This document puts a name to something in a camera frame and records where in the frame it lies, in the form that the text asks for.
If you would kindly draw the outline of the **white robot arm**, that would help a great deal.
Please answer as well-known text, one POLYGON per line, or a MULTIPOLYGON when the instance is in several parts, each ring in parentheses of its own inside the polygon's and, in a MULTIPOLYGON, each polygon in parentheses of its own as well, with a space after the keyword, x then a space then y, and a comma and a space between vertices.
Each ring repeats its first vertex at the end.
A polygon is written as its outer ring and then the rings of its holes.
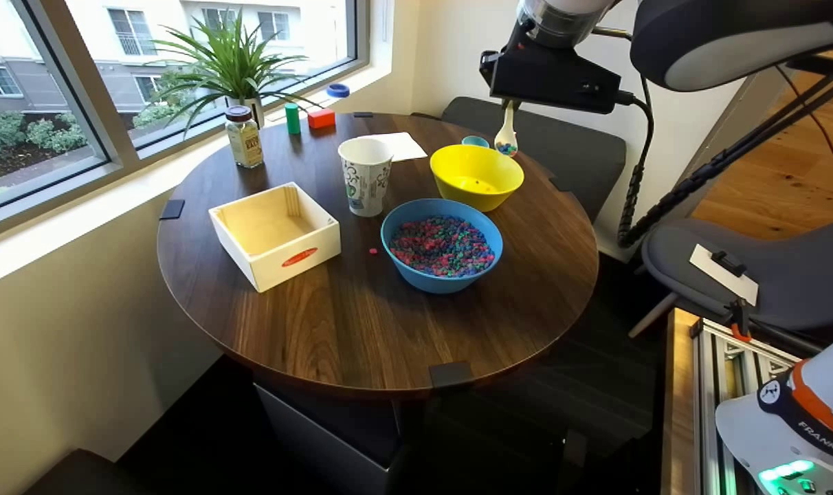
POLYGON ((629 61, 670 90, 703 90, 833 50, 833 0, 638 0, 629 61))

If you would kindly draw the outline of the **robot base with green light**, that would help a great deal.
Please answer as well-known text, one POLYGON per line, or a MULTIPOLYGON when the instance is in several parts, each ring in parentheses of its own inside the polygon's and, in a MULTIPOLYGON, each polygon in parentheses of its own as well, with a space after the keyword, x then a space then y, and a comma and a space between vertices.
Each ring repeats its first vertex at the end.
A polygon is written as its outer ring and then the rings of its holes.
POLYGON ((762 495, 833 495, 833 343, 722 402, 714 432, 762 495))

